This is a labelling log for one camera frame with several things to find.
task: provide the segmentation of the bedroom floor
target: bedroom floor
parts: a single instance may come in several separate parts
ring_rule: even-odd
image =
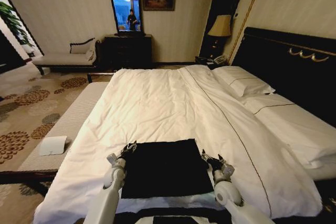
[[[159,66],[177,69],[183,66]],[[109,81],[111,77],[92,77]],[[17,170],[80,92],[88,85],[86,73],[44,76],[32,64],[0,75],[0,172]],[[32,223],[43,197],[24,185],[0,185],[1,223]]]

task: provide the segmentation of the pillow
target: pillow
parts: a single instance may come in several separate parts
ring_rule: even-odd
[[[91,43],[94,39],[95,38],[91,38],[83,43],[71,43],[70,53],[71,54],[85,54],[89,50]]]
[[[90,61],[93,59],[93,54],[94,54],[94,51],[95,51],[95,46],[96,46],[96,40],[94,39],[91,44],[90,44],[90,47],[88,49],[88,51],[85,53],[85,58]]]
[[[233,88],[239,97],[246,94],[267,94],[274,93],[275,91],[275,89],[266,82],[241,67],[225,66],[212,71],[216,78],[223,80]]]
[[[247,98],[244,106],[282,142],[306,169],[323,165],[323,157],[336,154],[336,129],[278,95]]]

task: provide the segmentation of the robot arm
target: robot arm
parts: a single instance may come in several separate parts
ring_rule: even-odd
[[[212,167],[217,201],[231,214],[233,224],[272,224],[274,223],[259,209],[244,202],[238,189],[230,182],[234,172],[232,165],[218,155],[219,159],[208,156],[202,151],[202,158]]]
[[[104,186],[89,206],[84,224],[112,224],[119,202],[119,189],[125,179],[126,160],[135,151],[136,142],[126,145],[117,157],[109,155],[111,168],[105,173]]]

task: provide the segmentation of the dresser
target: dresser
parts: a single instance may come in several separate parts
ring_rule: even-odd
[[[112,69],[151,68],[152,35],[106,36],[101,43],[104,65]]]

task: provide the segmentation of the mirror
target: mirror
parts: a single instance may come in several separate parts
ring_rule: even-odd
[[[141,0],[111,0],[118,35],[142,35]]]

